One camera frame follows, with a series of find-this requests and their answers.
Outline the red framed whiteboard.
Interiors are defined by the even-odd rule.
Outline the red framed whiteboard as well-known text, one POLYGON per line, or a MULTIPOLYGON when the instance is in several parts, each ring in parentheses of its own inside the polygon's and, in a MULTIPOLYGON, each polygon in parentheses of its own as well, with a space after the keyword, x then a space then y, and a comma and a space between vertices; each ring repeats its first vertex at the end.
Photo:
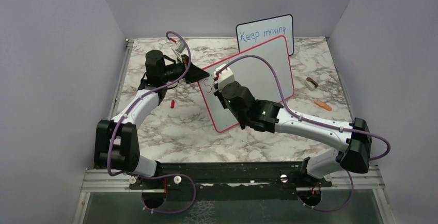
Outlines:
MULTIPOLYGON (((232 128, 238 122, 229 110, 223 109, 220 101, 213 94, 215 89, 213 87, 214 80, 212 76, 216 68, 244 55, 262 57, 274 69, 283 95, 285 99, 288 99, 295 93, 289 54, 287 39, 285 36, 280 35, 204 68, 204 71, 207 71, 210 76, 200 80, 198 85, 214 129, 218 133, 232 128)), ((235 80, 242 86, 247 87, 256 99, 281 101, 273 74, 269 67, 261 60, 245 58, 232 64, 229 68, 234 73, 235 80)))

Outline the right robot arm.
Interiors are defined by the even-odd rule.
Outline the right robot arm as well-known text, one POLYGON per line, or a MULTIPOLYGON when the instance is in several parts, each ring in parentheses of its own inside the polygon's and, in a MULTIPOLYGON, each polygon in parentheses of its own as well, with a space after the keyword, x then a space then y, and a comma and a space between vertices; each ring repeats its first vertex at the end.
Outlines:
POLYGON ((298 135, 332 147, 331 150, 303 160, 298 180, 311 186, 318 179, 342 169, 365 174, 369 171, 372 138, 367 122, 331 121, 295 112, 289 113, 280 103, 257 100, 247 87, 232 82, 220 89, 214 85, 214 95, 224 109, 230 110, 241 129, 250 127, 259 132, 298 135))

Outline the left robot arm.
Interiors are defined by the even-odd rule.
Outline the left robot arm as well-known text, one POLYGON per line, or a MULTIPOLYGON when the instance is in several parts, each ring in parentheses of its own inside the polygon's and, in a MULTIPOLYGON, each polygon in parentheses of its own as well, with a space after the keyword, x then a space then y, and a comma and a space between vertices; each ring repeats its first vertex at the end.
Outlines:
POLYGON ((178 60, 151 50, 145 55, 146 72, 131 103, 111 120, 97 124, 94 164, 112 173, 132 173, 143 176, 150 188, 162 183, 158 163, 140 154, 137 130, 146 117, 164 100, 171 85, 183 79, 196 83, 209 77, 205 70, 191 64, 188 55, 178 54, 178 60))

